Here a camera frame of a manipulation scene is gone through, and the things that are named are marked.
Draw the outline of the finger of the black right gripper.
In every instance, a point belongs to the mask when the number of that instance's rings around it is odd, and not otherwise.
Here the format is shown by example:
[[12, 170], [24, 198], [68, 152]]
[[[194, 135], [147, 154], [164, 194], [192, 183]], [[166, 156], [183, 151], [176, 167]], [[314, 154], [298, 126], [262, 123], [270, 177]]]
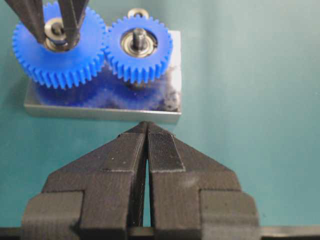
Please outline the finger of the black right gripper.
[[46, 40], [42, 0], [5, 0], [38, 43]]
[[66, 42], [74, 47], [79, 40], [89, 0], [58, 0]]

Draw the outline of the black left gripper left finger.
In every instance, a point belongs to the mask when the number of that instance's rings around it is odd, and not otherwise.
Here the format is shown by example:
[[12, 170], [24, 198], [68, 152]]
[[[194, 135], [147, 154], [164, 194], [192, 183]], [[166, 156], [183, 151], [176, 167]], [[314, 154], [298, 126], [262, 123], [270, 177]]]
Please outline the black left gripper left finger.
[[143, 219], [148, 124], [52, 172], [31, 198], [24, 240], [126, 240]]

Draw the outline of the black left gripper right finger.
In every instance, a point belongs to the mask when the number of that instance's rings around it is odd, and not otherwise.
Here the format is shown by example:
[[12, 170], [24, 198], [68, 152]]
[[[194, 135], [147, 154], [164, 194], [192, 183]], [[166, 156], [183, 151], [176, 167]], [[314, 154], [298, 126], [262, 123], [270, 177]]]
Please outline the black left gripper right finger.
[[226, 166], [148, 124], [151, 224], [157, 240], [258, 240], [259, 214]]

